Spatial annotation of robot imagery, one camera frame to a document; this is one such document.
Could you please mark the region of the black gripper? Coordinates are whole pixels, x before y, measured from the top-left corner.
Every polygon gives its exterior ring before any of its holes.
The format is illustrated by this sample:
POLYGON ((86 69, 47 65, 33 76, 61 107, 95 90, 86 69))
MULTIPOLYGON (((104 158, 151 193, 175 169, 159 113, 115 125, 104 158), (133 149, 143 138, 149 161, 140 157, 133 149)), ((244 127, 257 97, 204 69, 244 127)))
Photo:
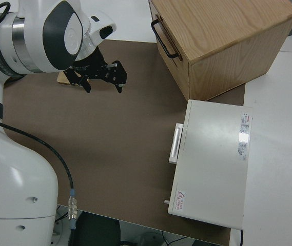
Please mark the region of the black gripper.
POLYGON ((115 60, 108 64, 100 50, 95 50, 88 57, 77 60, 63 71, 70 84, 81 85, 87 93, 91 92, 88 79, 99 79, 115 85, 119 93, 127 81, 127 72, 122 63, 115 60))

